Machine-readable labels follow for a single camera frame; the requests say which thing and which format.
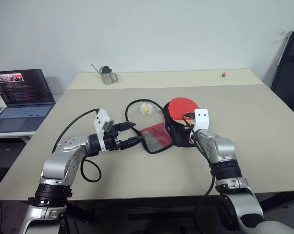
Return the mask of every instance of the white wall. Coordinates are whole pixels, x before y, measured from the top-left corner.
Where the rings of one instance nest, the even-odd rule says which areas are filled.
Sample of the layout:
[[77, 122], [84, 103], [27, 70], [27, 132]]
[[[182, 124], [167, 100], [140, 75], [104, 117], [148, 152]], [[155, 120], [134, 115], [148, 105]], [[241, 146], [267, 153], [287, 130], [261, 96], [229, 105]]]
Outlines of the white wall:
[[78, 72], [251, 68], [268, 85], [294, 0], [0, 0], [0, 71], [41, 68], [54, 94]]

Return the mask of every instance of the laptop touchpad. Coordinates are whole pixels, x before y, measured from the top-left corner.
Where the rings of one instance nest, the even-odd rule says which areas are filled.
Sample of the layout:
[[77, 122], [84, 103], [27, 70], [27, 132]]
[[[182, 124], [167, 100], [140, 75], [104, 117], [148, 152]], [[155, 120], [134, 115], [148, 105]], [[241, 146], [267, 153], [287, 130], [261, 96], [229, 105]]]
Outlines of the laptop touchpad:
[[0, 133], [17, 132], [25, 121], [26, 121], [25, 118], [23, 118], [23, 119], [5, 119], [0, 124]]

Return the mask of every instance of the laptop keyboard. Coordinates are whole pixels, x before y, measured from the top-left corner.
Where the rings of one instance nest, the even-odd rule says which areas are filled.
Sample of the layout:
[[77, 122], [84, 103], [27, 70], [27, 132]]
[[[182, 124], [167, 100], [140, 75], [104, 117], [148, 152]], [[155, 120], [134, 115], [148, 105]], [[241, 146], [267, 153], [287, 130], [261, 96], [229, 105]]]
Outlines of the laptop keyboard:
[[0, 118], [45, 117], [51, 108], [51, 106], [7, 108], [0, 115]]

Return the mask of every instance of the desk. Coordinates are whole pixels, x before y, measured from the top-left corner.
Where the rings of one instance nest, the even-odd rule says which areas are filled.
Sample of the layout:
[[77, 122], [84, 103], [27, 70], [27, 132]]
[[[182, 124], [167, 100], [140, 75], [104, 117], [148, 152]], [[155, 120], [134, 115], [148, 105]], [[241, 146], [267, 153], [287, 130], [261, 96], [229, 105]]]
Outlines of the desk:
[[[61, 95], [54, 95], [55, 102], [59, 100]], [[6, 104], [3, 99], [0, 99], [0, 113], [6, 108]], [[0, 138], [21, 138], [25, 143], [34, 135], [34, 132], [15, 132], [15, 133], [0, 133]]]
[[[216, 85], [215, 79], [220, 78], [221, 71], [212, 71], [213, 75], [207, 77], [214, 80], [205, 86], [199, 85], [200, 78], [193, 84], [188, 82], [183, 73], [174, 79], [169, 76], [167, 86], [180, 83], [180, 77], [183, 84], [194, 86], [180, 88], [118, 89], [114, 84], [103, 85], [100, 80], [90, 80], [97, 77], [95, 74], [79, 75], [0, 183], [0, 199], [25, 200], [34, 195], [55, 140], [81, 113], [100, 107], [113, 114], [118, 123], [125, 121], [125, 107], [132, 100], [149, 98], [164, 106], [175, 97], [191, 98], [202, 108], [209, 109], [210, 129], [233, 141], [242, 173], [255, 193], [294, 191], [294, 113], [252, 72], [233, 70], [232, 73], [237, 71], [246, 82], [227, 85], [221, 80], [223, 85]], [[200, 77], [209, 72], [191, 73]], [[159, 73], [155, 74], [148, 73], [149, 77], [153, 76], [150, 79], [156, 79]], [[145, 73], [131, 75], [135, 79], [140, 75], [145, 77]], [[231, 77], [231, 71], [227, 71], [227, 76]], [[120, 74], [120, 77], [125, 82], [127, 75]], [[151, 85], [146, 79], [139, 80], [137, 85], [140, 87]], [[69, 129], [67, 135], [94, 133], [94, 117], [93, 114], [85, 116]], [[132, 136], [135, 134], [129, 130], [120, 133], [119, 138]], [[209, 167], [195, 148], [173, 146], [150, 155], [138, 145], [124, 151], [99, 154], [91, 160], [102, 170], [101, 181], [88, 183], [78, 172], [70, 199], [203, 195], [211, 181]], [[98, 176], [91, 165], [85, 165], [85, 171], [91, 178]]]

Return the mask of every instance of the floor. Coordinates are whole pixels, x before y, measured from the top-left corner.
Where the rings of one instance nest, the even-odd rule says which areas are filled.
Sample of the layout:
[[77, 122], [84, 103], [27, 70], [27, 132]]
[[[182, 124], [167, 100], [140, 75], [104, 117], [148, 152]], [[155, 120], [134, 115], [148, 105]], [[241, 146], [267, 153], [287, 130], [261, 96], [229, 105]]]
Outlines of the floor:
[[[0, 143], [0, 167], [10, 167], [23, 147], [23, 142]], [[91, 211], [91, 202], [79, 201], [78, 206]], [[4, 234], [17, 234], [19, 232], [27, 205], [18, 201], [2, 201], [2, 230]], [[69, 218], [69, 226], [72, 234], [130, 234], [137, 230], [148, 230], [147, 234], [179, 234], [181, 227], [192, 228], [192, 219], [171, 218], [171, 219], [152, 219], [152, 220], [130, 220], [132, 213], [143, 213], [147, 209], [100, 209], [96, 208], [98, 223], [96, 226], [88, 225], [77, 221], [78, 232], [75, 223]], [[229, 232], [225, 230], [219, 221], [216, 207], [203, 207], [198, 211], [198, 223], [204, 233], [207, 234], [239, 234], [240, 231]], [[266, 220], [276, 220], [294, 228], [294, 204], [290, 208], [280, 208], [265, 214]]]

